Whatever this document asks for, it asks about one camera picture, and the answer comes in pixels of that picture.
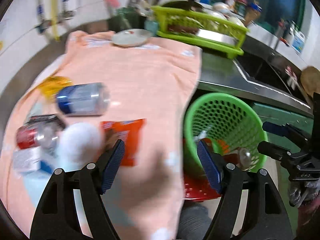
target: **perforated basket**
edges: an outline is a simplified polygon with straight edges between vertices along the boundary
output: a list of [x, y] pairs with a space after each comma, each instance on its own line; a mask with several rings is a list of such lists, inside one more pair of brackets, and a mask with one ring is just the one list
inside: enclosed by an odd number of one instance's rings
[[[244, 43], [247, 31], [249, 31], [246, 27], [239, 26], [228, 20], [217, 18], [207, 13], [161, 6], [152, 6], [152, 10], [154, 11], [156, 19], [160, 25], [160, 29], [157, 34], [161, 37], [226, 52], [228, 58], [234, 58], [238, 55], [243, 55], [244, 53], [241, 46]], [[191, 34], [173, 33], [168, 30], [168, 25], [195, 27], [213, 31], [231, 36], [235, 38], [237, 42], [233, 46], [218, 41], [200, 38]]]
[[188, 109], [184, 122], [184, 168], [190, 174], [204, 174], [197, 156], [194, 137], [203, 130], [219, 154], [245, 147], [252, 155], [249, 171], [257, 172], [267, 157], [258, 152], [261, 141], [268, 141], [262, 122], [253, 109], [239, 98], [209, 93], [198, 98]]

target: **blue can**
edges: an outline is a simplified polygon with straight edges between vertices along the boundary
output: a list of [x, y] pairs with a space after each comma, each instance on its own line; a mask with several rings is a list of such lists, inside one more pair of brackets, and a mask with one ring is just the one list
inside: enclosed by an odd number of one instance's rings
[[74, 116], [102, 115], [109, 104], [109, 94], [102, 83], [65, 87], [56, 98], [60, 110]]

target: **orange snack packet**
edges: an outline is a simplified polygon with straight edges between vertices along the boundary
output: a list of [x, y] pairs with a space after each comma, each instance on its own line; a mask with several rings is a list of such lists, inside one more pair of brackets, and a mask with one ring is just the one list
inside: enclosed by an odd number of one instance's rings
[[112, 148], [118, 139], [124, 141], [125, 151], [121, 166], [135, 166], [135, 155], [139, 146], [140, 128], [145, 119], [132, 121], [103, 121], [100, 125], [105, 135], [105, 147]]

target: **green laundry basket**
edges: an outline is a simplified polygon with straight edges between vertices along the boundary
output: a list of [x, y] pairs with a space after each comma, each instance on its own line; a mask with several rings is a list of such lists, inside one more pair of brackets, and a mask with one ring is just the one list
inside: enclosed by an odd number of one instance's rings
[[239, 98], [209, 93], [198, 98], [187, 110], [184, 121], [184, 169], [196, 177], [204, 175], [204, 171], [194, 137], [203, 130], [207, 131], [215, 152], [223, 154], [237, 147], [245, 147], [252, 155], [248, 170], [257, 172], [263, 167], [267, 157], [258, 152], [257, 146], [261, 141], [268, 141], [267, 133], [262, 129], [258, 115]]

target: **person's leg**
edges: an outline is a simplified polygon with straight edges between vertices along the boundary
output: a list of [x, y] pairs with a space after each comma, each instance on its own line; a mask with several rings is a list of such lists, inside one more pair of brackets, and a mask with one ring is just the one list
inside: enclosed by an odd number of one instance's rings
[[180, 214], [177, 239], [202, 240], [211, 221], [206, 207], [199, 203], [185, 201]]

